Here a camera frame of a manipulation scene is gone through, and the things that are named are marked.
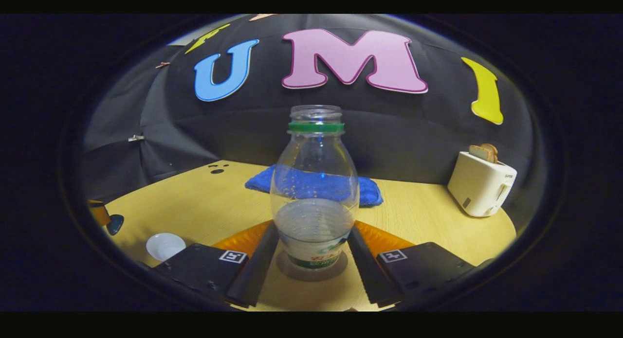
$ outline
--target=yellow letter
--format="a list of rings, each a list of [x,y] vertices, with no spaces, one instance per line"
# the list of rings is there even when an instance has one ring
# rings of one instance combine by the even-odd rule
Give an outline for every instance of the yellow letter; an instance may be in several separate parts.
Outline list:
[[[223,28],[225,28],[227,26],[229,26],[229,23],[227,23],[224,26],[220,26],[220,27],[216,28],[215,30],[212,30],[208,34],[202,35],[199,39],[197,39],[197,41],[195,41],[193,46],[191,46],[191,48],[189,48],[184,54],[187,54],[187,53],[191,52],[192,50],[198,48],[199,46],[203,45],[203,43],[205,43],[206,40],[208,40],[210,37],[213,37],[216,33],[219,32],[219,30],[221,30],[221,29],[223,29]]]
[[[478,117],[487,119],[495,125],[501,125],[504,116],[500,112],[500,94],[498,94],[498,79],[490,70],[472,61],[461,57],[476,75],[476,85],[478,86],[478,99],[472,103],[472,112]]]

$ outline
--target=black fabric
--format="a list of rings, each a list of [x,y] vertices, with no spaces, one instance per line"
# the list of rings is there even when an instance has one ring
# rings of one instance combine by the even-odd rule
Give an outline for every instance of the black fabric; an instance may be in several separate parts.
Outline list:
[[[113,191],[126,193],[141,183],[218,159],[272,165],[289,140],[290,108],[323,104],[342,107],[346,123],[343,141],[358,173],[365,177],[446,184],[459,151],[471,144],[492,143],[500,152],[498,158],[518,171],[503,207],[517,229],[530,220],[546,178],[540,173],[545,153],[534,135],[534,118],[528,110],[538,104],[528,103],[504,72],[478,54],[430,30],[387,16],[275,15],[253,22],[242,17],[230,24],[188,54],[184,52],[194,42],[181,49],[165,47],[162,54],[151,55],[111,90],[93,118],[95,127],[87,136],[87,149],[96,147],[96,142],[121,141],[140,147],[141,170],[133,173],[143,174],[145,181],[129,186],[100,177],[97,181],[103,185],[87,189],[91,193],[87,197],[102,199]],[[319,71],[329,77],[325,85],[284,88],[281,81],[290,74],[292,44],[282,37],[310,28],[329,30],[350,44],[368,30],[409,37],[409,49],[420,78],[429,85],[428,92],[406,94],[369,85],[365,78],[374,71],[372,61],[352,85],[341,83],[319,61]],[[250,39],[260,41],[252,48],[249,76],[242,87],[224,99],[200,101],[194,90],[194,66],[220,53],[213,82],[221,83],[231,72],[227,50]],[[461,57],[480,63],[498,78],[502,125],[472,112],[471,103],[478,97],[476,77]],[[171,65],[154,69],[160,61]],[[124,117],[114,121],[116,115]],[[133,134],[142,134],[145,140],[127,142]],[[104,155],[101,159],[115,160],[112,152],[100,150],[100,154]],[[122,168],[111,164],[100,173],[130,174],[118,169]]]

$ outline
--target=water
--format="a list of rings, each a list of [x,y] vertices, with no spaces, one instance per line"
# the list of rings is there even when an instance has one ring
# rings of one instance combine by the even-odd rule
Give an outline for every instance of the water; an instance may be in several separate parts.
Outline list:
[[[336,201],[307,198],[283,206],[276,213],[275,224],[280,233],[294,240],[325,243],[346,236],[354,214]]]

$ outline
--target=white bowl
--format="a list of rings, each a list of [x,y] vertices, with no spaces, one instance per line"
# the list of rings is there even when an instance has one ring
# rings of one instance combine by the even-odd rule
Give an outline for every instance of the white bowl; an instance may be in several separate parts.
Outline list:
[[[154,234],[147,240],[147,252],[159,261],[165,261],[186,248],[184,240],[168,232]]]

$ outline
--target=blue letter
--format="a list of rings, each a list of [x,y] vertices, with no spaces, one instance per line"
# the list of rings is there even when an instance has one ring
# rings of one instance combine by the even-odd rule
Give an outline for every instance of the blue letter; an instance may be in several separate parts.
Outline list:
[[[232,70],[224,82],[216,85],[212,82],[214,61],[220,57],[220,53],[203,59],[195,65],[195,94],[201,101],[216,101],[225,98],[240,88],[249,75],[249,63],[251,62],[251,48],[260,41],[253,39],[232,46],[227,53],[232,54]]]

